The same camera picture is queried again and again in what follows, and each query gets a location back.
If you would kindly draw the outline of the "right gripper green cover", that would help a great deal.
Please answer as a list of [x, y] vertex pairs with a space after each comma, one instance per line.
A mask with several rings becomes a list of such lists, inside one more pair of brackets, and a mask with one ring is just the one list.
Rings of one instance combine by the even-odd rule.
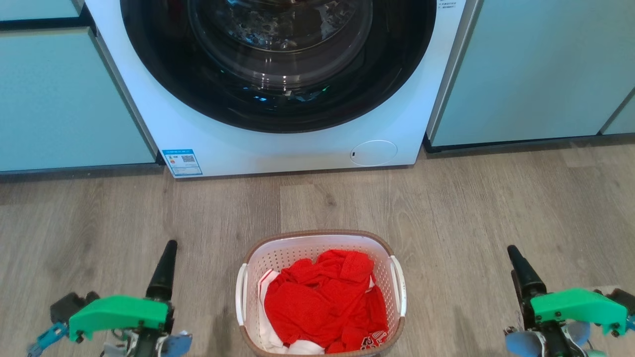
[[603, 351], [584, 347], [590, 343], [584, 324], [601, 327], [603, 334], [616, 338], [628, 332], [628, 292], [614, 289], [604, 295], [599, 290], [569, 289], [547, 294], [517, 246], [509, 245], [507, 253], [522, 316], [533, 318], [538, 357], [605, 357]]

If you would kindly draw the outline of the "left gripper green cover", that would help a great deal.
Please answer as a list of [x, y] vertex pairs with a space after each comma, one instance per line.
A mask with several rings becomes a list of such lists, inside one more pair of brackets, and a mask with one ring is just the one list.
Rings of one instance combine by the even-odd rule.
[[100, 331], [132, 332], [127, 357], [158, 357], [172, 320], [178, 243], [167, 242], [146, 289], [146, 298], [113, 295], [98, 298], [68, 319], [68, 338], [74, 343], [91, 340]]

